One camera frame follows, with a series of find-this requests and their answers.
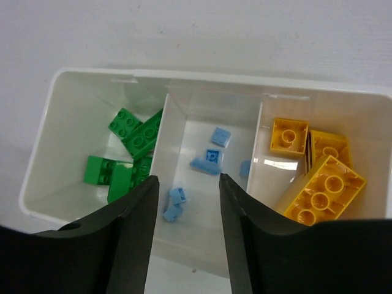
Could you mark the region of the small light blue lego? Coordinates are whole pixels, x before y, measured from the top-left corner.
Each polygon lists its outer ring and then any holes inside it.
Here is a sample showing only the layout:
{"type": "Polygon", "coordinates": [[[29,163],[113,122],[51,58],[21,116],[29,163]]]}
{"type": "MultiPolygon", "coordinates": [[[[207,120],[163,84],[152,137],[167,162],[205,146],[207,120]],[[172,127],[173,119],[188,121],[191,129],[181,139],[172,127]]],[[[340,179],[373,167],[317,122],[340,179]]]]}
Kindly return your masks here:
{"type": "Polygon", "coordinates": [[[207,149],[205,153],[205,160],[219,165],[222,160],[222,151],[219,149],[207,149]]]}

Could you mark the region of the long yellow lego brick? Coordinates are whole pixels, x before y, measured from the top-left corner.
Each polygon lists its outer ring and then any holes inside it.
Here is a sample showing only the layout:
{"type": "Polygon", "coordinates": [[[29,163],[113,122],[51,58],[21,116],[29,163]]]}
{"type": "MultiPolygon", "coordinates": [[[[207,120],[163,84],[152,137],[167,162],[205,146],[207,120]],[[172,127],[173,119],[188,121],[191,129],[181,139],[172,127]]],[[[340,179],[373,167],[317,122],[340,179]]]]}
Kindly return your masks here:
{"type": "Polygon", "coordinates": [[[365,185],[366,180],[341,161],[322,156],[307,174],[289,185],[275,210],[307,226],[334,221],[365,185]]]}

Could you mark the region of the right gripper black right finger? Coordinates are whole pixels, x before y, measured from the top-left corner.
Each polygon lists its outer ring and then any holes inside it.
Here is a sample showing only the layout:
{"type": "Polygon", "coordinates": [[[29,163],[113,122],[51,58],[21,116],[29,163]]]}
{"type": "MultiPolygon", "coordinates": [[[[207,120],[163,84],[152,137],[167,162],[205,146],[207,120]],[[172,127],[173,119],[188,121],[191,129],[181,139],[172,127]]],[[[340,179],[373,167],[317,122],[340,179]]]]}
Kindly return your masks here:
{"type": "Polygon", "coordinates": [[[391,221],[311,227],[275,212],[229,175],[220,210],[233,293],[390,293],[391,221]]]}

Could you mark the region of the green and yellow lego stack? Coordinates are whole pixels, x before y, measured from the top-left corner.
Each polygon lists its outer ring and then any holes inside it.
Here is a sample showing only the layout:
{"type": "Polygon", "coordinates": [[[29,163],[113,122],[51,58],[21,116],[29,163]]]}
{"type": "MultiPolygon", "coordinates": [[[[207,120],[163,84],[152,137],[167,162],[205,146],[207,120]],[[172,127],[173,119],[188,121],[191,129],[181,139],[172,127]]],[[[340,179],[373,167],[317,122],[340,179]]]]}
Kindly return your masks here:
{"type": "Polygon", "coordinates": [[[110,184],[115,165],[115,160],[99,156],[89,156],[83,182],[92,185],[108,186],[110,184]]]}

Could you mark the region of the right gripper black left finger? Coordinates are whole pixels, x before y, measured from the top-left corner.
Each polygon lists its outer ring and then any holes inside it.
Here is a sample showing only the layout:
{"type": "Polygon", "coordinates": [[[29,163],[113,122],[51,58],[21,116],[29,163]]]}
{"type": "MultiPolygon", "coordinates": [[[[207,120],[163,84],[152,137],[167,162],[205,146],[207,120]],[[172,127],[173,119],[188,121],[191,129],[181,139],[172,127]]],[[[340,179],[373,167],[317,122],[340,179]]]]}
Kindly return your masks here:
{"type": "Polygon", "coordinates": [[[1,228],[2,293],[143,293],[159,198],[147,177],[116,201],[57,229],[1,228]]]}

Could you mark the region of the light blue lego pile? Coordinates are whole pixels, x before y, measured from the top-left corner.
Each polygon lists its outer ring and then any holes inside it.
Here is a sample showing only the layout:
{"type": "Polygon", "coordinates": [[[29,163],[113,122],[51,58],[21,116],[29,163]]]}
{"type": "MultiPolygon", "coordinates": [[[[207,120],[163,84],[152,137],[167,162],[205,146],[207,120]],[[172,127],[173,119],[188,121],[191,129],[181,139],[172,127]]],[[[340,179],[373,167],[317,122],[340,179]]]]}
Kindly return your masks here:
{"type": "Polygon", "coordinates": [[[249,176],[250,168],[251,168],[251,161],[249,160],[242,161],[239,170],[240,177],[247,178],[249,176]]]}

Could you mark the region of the light blue lego pair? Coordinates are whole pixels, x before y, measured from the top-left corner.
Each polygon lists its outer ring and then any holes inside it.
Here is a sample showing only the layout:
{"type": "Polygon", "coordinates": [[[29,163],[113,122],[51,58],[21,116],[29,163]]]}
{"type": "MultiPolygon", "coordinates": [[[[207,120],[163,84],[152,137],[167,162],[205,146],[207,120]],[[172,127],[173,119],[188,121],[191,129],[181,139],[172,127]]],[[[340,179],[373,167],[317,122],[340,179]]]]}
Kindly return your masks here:
{"type": "Polygon", "coordinates": [[[187,197],[182,187],[176,187],[169,191],[170,204],[163,213],[167,222],[175,222],[183,214],[182,205],[187,202],[187,197]]]}

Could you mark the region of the green yellow lego block pair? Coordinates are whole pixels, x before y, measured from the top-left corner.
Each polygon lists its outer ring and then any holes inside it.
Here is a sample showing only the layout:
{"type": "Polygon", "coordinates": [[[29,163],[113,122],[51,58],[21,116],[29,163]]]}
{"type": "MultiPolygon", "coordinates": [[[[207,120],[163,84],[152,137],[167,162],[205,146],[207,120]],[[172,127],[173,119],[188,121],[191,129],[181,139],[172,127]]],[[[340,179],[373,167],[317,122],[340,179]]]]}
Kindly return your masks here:
{"type": "Polygon", "coordinates": [[[122,139],[123,145],[134,161],[141,159],[154,149],[162,114],[163,110],[159,110],[155,115],[122,139]]]}

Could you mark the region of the green yellow lego piece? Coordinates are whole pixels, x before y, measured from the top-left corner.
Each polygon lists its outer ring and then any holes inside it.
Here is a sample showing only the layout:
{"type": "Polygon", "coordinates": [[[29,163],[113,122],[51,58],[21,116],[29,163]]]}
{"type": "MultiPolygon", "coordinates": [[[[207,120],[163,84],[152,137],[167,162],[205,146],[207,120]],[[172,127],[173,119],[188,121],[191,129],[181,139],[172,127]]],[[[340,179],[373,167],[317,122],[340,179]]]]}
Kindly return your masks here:
{"type": "Polygon", "coordinates": [[[150,156],[142,157],[133,163],[116,161],[111,175],[107,202],[114,202],[143,182],[150,174],[152,161],[153,158],[150,156]]]}

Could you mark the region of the yellow lego piece with flower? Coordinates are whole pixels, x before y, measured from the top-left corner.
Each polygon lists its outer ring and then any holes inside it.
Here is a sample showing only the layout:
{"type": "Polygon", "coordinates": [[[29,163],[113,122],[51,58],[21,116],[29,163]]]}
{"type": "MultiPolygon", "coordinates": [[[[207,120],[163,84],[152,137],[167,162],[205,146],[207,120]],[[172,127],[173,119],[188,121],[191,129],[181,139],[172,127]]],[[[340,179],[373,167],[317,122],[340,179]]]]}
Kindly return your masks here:
{"type": "Polygon", "coordinates": [[[349,168],[353,167],[350,143],[347,137],[319,130],[307,134],[304,172],[308,173],[322,156],[333,156],[349,168]]]}

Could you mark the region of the green lego brick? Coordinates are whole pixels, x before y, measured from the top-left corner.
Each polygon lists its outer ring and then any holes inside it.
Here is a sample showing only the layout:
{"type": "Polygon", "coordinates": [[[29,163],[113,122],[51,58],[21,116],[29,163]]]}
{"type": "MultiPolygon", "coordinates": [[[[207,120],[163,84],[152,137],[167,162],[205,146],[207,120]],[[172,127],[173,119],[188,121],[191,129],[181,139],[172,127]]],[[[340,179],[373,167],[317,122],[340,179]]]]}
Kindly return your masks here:
{"type": "Polygon", "coordinates": [[[108,125],[108,128],[120,139],[123,140],[133,130],[138,128],[142,122],[129,110],[121,108],[108,125]]]}

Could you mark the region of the single light blue lego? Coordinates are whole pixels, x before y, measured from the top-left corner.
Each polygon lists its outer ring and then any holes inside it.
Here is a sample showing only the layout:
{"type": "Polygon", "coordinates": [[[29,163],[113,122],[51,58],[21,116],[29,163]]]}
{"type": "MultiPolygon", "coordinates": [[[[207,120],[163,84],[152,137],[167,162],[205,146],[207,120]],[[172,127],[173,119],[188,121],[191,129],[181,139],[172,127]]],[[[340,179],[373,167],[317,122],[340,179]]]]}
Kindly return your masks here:
{"type": "Polygon", "coordinates": [[[226,148],[228,146],[231,136],[231,132],[220,127],[216,127],[211,136],[210,142],[217,146],[226,148]]]}

